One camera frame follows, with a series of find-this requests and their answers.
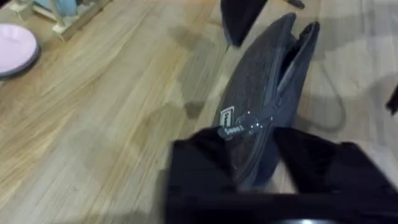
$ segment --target wood grain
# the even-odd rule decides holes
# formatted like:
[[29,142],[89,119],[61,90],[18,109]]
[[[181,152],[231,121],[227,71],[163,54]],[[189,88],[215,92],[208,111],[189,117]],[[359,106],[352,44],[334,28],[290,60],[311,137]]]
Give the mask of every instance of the wood grain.
[[[398,184],[394,0],[271,0],[240,49],[228,47],[216,0],[115,0],[63,44],[48,21],[24,26],[37,65],[0,86],[0,223],[159,223],[169,142],[212,123],[237,62],[275,19],[294,34],[321,24],[296,127],[358,142]],[[0,21],[19,22],[7,7]],[[272,191],[289,193],[283,164]]]

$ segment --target pink plate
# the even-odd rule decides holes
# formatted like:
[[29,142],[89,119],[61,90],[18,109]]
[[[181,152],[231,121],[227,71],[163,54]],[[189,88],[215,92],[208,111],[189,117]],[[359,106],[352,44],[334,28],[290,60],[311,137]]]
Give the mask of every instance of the pink plate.
[[0,76],[25,67],[37,54],[33,34],[20,26],[0,24]]

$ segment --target gray bag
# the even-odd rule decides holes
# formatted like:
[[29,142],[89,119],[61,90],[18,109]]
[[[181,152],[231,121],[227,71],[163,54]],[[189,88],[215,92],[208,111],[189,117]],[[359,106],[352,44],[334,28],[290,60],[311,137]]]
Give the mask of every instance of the gray bag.
[[256,134],[227,141],[233,178],[241,190],[263,189],[279,161],[272,133],[294,122],[320,25],[309,24],[297,40],[296,15],[271,24],[248,48],[231,77],[215,125],[234,126],[250,111],[262,121]]

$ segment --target wooden stand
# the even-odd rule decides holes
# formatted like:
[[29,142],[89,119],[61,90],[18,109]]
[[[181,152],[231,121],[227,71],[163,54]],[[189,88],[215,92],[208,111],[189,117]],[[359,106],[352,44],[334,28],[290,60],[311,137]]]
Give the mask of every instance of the wooden stand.
[[23,21],[28,20],[33,13],[39,13],[55,20],[57,24],[52,28],[52,30],[61,40],[67,41],[109,2],[110,0],[85,2],[85,4],[80,4],[78,6],[76,16],[66,17],[62,17],[60,15],[55,4],[55,0],[49,0],[51,11],[36,5],[32,0],[15,0],[10,9],[16,12],[19,18]]

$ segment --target label tag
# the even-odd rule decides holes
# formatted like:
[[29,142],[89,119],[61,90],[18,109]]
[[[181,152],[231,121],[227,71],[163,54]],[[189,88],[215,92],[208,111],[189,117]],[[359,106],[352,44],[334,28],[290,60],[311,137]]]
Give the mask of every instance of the label tag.
[[220,112],[220,126],[230,127],[233,123],[234,116],[234,106],[230,106],[229,108],[223,109]]

